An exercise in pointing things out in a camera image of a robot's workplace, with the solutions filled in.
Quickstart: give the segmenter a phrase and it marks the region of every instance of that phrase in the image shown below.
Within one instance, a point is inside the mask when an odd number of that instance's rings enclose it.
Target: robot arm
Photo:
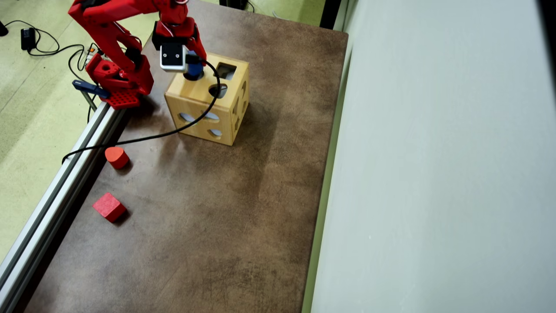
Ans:
[[[141,54],[138,38],[117,21],[137,14],[160,13],[152,38],[157,50],[164,43],[180,43],[206,58],[197,25],[188,17],[187,1],[178,0],[75,0],[69,9],[73,17],[108,56],[96,54],[86,67],[94,82],[109,91],[107,101],[114,108],[139,105],[138,94],[148,95],[154,83],[150,64]],[[123,53],[118,42],[126,47]]]

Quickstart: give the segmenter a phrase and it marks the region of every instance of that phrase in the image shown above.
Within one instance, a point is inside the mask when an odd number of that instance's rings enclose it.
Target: square hole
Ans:
[[[229,65],[226,63],[218,63],[216,71],[218,72],[218,75],[220,75],[220,78],[225,80],[232,80],[236,72],[236,67],[234,65]]]

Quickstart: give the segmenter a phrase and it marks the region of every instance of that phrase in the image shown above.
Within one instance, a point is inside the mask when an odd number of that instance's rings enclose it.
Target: red cube block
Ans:
[[[97,202],[93,204],[93,208],[97,210],[105,219],[113,223],[123,212],[126,207],[123,206],[118,199],[114,198],[109,192],[103,195]]]

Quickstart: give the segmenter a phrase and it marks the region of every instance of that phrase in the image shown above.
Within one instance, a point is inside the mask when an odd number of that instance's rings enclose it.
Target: brown table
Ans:
[[[232,147],[186,135],[124,146],[106,164],[28,312],[301,310],[347,34],[192,2],[205,48],[250,63],[251,104]],[[173,129],[171,74],[120,139]],[[91,205],[112,193],[116,224]]]

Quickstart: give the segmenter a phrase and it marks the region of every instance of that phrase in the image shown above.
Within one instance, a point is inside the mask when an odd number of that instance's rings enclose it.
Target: floor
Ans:
[[[324,0],[250,0],[247,11],[318,25]],[[66,13],[71,0],[3,0],[0,21],[22,19],[51,33],[61,46],[92,42]],[[146,42],[157,14],[135,16],[121,25]],[[68,49],[55,56],[33,57],[20,49],[21,23],[0,37],[0,260],[3,260],[29,215],[87,123],[88,105],[73,89]],[[39,47],[53,49],[44,36]],[[88,76],[79,73],[90,81]]]

